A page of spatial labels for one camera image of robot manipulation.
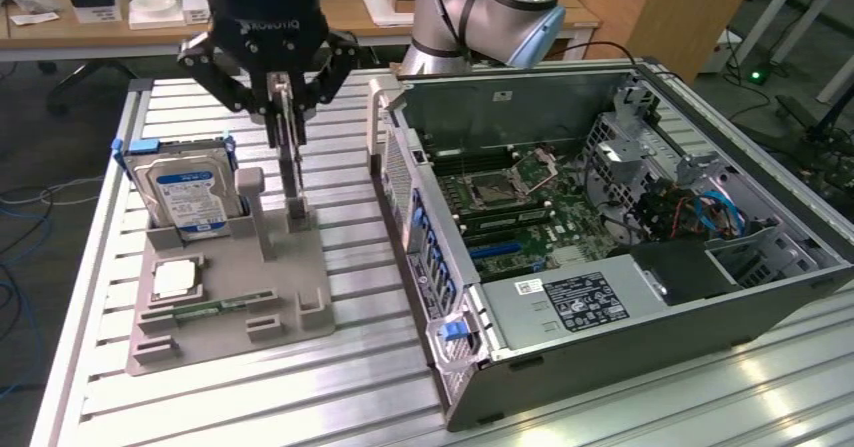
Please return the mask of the open metal disk bay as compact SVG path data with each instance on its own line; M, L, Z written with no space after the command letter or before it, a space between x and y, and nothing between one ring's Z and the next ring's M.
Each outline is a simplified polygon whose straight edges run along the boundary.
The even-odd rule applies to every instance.
M783 225L762 227L755 233L728 240L715 238L704 247L726 278L740 288L824 269L823 250L808 247Z

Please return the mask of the grey parts rack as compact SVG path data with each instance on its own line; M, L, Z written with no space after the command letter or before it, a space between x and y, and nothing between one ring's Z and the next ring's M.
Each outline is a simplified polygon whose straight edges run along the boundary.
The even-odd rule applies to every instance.
M248 213L227 222L223 237L184 241L176 229L145 232L141 271L129 334L125 371L151 374L236 354L327 336L335 331L331 285L313 219L291 219L287 210L265 210L260 168L235 173ZM197 294L152 301L156 266L167 261L197 264ZM237 311L176 320L143 320L140 314L187 304L260 296Z

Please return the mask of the white box round holder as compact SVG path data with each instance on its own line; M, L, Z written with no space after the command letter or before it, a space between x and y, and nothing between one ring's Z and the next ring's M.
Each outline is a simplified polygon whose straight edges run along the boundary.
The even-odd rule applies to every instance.
M128 7L128 26L131 30L185 26L177 0L131 0Z

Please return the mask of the perforated metal disk bay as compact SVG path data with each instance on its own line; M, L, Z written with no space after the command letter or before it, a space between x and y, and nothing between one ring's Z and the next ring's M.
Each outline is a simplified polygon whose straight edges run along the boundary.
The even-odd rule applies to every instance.
M592 155L588 192L595 200L624 208L638 203L658 180L699 188L722 161L720 153L672 109L662 107L650 120L623 124L614 112L599 115L587 137Z

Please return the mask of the hard disk blue caddy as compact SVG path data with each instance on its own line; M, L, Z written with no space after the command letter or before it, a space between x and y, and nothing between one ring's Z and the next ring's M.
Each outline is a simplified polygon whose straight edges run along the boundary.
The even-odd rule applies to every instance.
M112 156L125 172L156 228L184 241L221 237L247 213L235 186L235 141L228 135L191 141L115 139Z

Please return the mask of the silver CPU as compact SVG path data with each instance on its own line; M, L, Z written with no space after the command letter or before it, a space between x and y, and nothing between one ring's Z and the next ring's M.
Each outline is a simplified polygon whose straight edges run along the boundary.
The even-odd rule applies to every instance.
M192 260L160 263L153 274L152 301L189 299L197 294L197 264Z

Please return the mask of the black floor stand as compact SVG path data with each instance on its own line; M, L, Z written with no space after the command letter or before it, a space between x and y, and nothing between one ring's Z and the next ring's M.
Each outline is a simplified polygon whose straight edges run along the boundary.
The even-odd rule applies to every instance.
M854 195L854 128L836 126L842 112L854 100L854 85L847 88L828 111L818 119L791 96L778 95L776 114L791 117L798 129L786 137L786 151L798 164L819 172L823 182Z

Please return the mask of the blue expansion slot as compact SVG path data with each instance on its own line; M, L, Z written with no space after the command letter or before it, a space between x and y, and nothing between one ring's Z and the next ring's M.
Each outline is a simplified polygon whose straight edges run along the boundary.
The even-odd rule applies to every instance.
M519 242L507 242L492 246L483 246L468 250L472 260L484 259L500 255L514 254L522 250Z

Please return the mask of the CPU socket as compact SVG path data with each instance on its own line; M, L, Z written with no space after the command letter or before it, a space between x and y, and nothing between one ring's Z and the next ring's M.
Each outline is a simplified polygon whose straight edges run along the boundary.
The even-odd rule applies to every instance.
M480 208L508 206L522 202L522 194L504 171L471 175L465 185L472 194L473 203Z

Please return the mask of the wooden desk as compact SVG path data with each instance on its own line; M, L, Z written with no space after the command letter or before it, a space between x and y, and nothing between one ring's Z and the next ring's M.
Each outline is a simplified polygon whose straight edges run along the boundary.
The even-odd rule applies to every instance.
M69 0L56 0L56 20L17 26L10 21L21 10L0 4L0 62L87 60L175 55L183 40L207 29L204 24L132 30L128 21L80 23Z
M547 56L566 29L560 0L413 0L413 24L405 27L344 29L325 16L329 32L348 31L357 40L408 43L407 74L464 69L481 57L527 69Z

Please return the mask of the green RAM stick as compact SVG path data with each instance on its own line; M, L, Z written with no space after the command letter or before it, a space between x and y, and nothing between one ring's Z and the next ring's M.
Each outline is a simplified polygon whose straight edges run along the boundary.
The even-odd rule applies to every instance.
M140 314L140 318L143 320L151 320L164 316L172 316L176 320L204 318L241 310L249 303L260 300L264 300L264 297L243 296L224 300L205 301L177 307L169 307L159 311L145 311Z

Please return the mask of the white paper stack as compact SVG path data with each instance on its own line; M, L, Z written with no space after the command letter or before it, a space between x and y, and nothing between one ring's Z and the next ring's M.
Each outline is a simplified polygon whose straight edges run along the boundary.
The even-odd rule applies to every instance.
M413 24L413 0L361 0L373 24L381 28Z

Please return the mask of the grey power supply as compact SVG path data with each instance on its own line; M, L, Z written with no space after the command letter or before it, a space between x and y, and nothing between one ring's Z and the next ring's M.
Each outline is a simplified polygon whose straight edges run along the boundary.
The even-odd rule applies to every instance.
M535 356L607 363L676 347L660 284L630 255L484 285L497 364Z

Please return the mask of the white box black label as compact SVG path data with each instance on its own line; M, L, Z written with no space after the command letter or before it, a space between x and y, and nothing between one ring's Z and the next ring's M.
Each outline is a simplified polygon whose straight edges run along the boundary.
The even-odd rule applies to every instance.
M69 0L80 23L119 22L121 10L117 0Z

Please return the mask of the black chair base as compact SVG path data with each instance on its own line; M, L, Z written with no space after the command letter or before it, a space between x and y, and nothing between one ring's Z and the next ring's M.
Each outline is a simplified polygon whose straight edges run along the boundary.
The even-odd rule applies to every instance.
M131 68L117 59L87 60L54 85L45 96L45 110L50 115L62 116L68 113L68 105L62 102L65 93L101 69L112 69L127 80L139 79Z

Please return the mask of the white table frame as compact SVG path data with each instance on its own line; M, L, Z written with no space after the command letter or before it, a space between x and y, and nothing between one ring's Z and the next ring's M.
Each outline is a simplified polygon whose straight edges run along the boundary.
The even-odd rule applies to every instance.
M787 2L788 0L770 1L746 37L742 39L739 47L731 50L731 56L726 62L727 72L723 76L724 80L738 88L744 88L755 93L758 93L758 90L752 88L755 84L747 80L751 70L747 74L742 73L742 62L756 47L762 35L767 31L772 20L776 18ZM768 57L758 64L758 67L768 68L768 76L786 72L784 61L830 2L831 0L810 0L806 3L806 10L780 31L775 43L767 50Z

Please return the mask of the green motherboard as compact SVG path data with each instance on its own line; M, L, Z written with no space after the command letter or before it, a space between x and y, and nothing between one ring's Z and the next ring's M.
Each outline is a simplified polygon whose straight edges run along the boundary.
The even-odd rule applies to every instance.
M543 148L552 154L558 172L539 184L528 184L519 178L514 165L522 155L535 148ZM599 223L599 211L582 194L583 168L570 160L563 160L558 153L555 145L538 143L468 152L447 151L432 158L432 172L461 239L495 232L512 232L515 240L511 242L522 244L522 250L514 254L471 259L484 283L568 266L559 265L552 259L551 252L556 248L576 246L584 253L586 261L591 261L606 257L615 246L607 229ZM493 171L504 171L511 177L522 194L522 202L515 205L539 204L543 210L531 212L552 211L555 217L547 224L467 235L459 230L465 222L459 220L459 213L515 206L480 208L473 203L465 180L471 175Z

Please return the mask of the plain white box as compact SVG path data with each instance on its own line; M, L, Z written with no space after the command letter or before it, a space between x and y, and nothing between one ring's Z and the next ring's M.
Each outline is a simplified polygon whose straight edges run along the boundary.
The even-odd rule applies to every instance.
M207 0L181 0L180 7L187 25L203 24L209 21L211 10Z

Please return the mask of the wooden cabinet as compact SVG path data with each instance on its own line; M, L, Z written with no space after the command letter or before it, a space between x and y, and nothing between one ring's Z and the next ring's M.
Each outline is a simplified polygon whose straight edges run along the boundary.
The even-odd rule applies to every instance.
M691 83L743 0L579 0L599 18L588 59L616 58L622 45Z

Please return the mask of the installed RAM stick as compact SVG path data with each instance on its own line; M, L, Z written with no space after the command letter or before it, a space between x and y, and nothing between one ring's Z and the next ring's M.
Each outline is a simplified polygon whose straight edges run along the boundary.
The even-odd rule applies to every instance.
M510 207L493 208L477 210L467 213L459 213L457 217L460 221L469 221L472 219L484 218L495 215L518 215L519 213L539 211L543 207L539 204L524 204Z
M547 224L554 219L555 214L552 211L544 212L528 212L516 216L493 216L483 217L469 221L465 221L459 230L467 235L477 233L487 233L501 230L514 230L519 228L527 228L531 226Z

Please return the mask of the open grey PC case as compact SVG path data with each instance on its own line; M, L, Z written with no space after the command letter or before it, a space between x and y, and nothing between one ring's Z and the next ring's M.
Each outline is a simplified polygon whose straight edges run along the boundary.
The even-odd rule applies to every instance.
M650 120L678 112L720 153L696 189L658 180L634 207L588 192L587 137L600 114ZM648 61L580 61L531 70L384 74L369 84L371 173L447 428L459 431L706 354L734 348L854 281L854 230L691 89ZM583 168L582 194L615 243L660 284L680 344L607 363L535 356L495 364L484 283L463 244L431 161L440 152L548 143ZM704 243L783 225L823 250L818 272L738 287ZM440 326L468 336L444 342Z

